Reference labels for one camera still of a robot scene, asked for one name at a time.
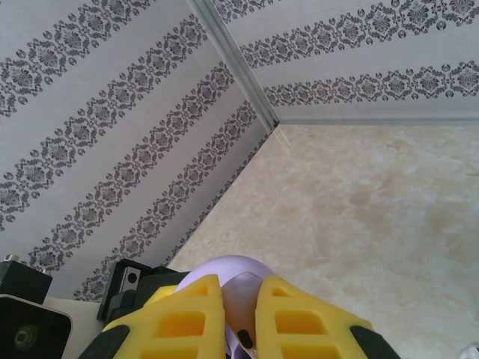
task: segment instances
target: rectangular cutout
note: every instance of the rectangular cutout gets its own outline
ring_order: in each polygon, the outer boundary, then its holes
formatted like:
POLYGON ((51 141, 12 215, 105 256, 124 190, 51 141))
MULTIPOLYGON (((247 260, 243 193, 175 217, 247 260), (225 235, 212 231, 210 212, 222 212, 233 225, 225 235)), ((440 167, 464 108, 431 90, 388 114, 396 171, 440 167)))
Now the rectangular cutout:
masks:
POLYGON ((206 316, 202 312, 169 313, 160 320, 155 338, 199 337, 203 335, 206 316))
POLYGON ((208 295, 208 287, 207 287, 207 286, 202 286, 201 288, 196 289, 196 290, 190 295, 190 297, 192 297, 193 295, 202 295, 202 296, 208 295))
POLYGON ((321 318, 307 310, 280 310, 275 313, 279 334, 327 334, 321 318))
POLYGON ((290 297, 290 295, 287 294, 286 291, 282 288, 274 288, 271 292, 271 295, 273 297, 290 297))
POLYGON ((282 346, 283 359, 341 359, 334 347, 282 346))

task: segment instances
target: beige marble floor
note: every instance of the beige marble floor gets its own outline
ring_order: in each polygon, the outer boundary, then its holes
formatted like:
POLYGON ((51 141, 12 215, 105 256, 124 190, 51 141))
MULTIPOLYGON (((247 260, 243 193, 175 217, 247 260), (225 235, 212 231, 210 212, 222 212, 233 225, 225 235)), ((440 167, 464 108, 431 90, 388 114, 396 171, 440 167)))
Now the beige marble floor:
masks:
POLYGON ((479 340, 479 127, 280 126, 171 267, 242 254, 402 358, 479 340))

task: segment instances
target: wall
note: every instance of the wall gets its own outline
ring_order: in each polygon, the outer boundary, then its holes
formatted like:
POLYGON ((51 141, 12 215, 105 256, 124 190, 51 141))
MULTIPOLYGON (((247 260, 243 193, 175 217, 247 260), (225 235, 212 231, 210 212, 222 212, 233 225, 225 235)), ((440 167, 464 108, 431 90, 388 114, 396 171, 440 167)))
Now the wall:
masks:
POLYGON ((186 1, 0 4, 0 252, 97 301, 166 264, 267 132, 186 1))
POLYGON ((472 0, 213 0, 283 122, 476 120, 472 0))

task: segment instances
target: damask pattern stripe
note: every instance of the damask pattern stripe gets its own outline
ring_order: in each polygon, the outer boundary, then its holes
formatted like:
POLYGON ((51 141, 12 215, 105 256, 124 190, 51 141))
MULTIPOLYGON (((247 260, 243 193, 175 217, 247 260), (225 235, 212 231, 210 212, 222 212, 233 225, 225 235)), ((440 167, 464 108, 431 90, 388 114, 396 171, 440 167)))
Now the damask pattern stripe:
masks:
POLYGON ((357 16, 346 13, 338 19, 315 22, 240 48, 252 68, 265 67, 372 45, 374 39, 383 43, 408 34, 441 31, 448 23, 472 24, 478 14, 479 4, 474 0, 392 0, 390 6, 380 2, 370 10, 359 9, 357 16))
POLYGON ((264 9, 267 5, 281 0, 213 0, 224 22, 227 24, 233 20, 264 9))
POLYGON ((319 105, 362 101, 389 101, 476 96, 479 92, 479 66, 474 61, 455 67, 422 67, 419 71, 395 70, 365 74, 348 79, 316 80, 264 88, 273 106, 319 105))
POLYGON ((152 1, 156 0, 92 0, 67 21, 54 24, 54 33, 45 31, 43 39, 34 38, 25 51, 18 50, 17 59, 5 58, 0 62, 0 116, 10 117, 18 104, 42 92, 55 76, 75 66, 152 1))
MULTIPOLYGON (((233 83, 232 73, 220 62, 181 103, 175 105, 165 120, 160 120, 159 125, 150 130, 142 144, 137 144, 124 157, 125 160, 114 167, 113 173, 106 175, 106 181, 99 182, 92 193, 85 196, 86 200, 73 208, 73 213, 65 217, 64 223, 52 229, 52 237, 43 239, 44 246, 35 247, 29 253, 29 265, 36 269, 59 270, 65 260, 73 256, 72 250, 85 243, 85 237, 91 236, 93 229, 105 221, 104 217, 120 206, 123 197, 129 195, 141 178, 159 164, 165 153, 180 141, 233 83)), ((229 126, 227 129, 233 131, 235 128, 229 126)))
POLYGON ((168 190, 156 199, 145 216, 137 220, 136 226, 120 240, 118 247, 112 249, 112 255, 102 261, 101 268, 94 269, 94 276, 87 278, 82 284, 82 290, 74 293, 75 297, 78 300, 99 301, 112 263, 122 258, 132 259, 141 256, 146 247, 151 245, 151 241, 162 232, 162 228, 166 227, 181 209, 182 204, 186 203, 189 195, 200 188, 204 179, 214 171, 230 148, 256 120, 254 109, 248 101, 245 101, 178 174, 178 180, 172 181, 168 190))
POLYGON ((40 142, 29 159, 16 163, 15 171, 4 174, 6 182, 0 183, 0 231, 5 222, 15 221, 15 215, 24 212, 32 199, 39 198, 40 190, 50 188, 55 177, 62 176, 78 156, 93 147, 98 136, 115 126, 118 117, 131 111, 206 40, 200 22, 190 15, 166 34, 164 41, 156 43, 156 48, 150 48, 138 63, 121 73, 119 80, 110 82, 99 96, 87 102, 86 108, 65 121, 63 129, 56 129, 55 136, 40 142))

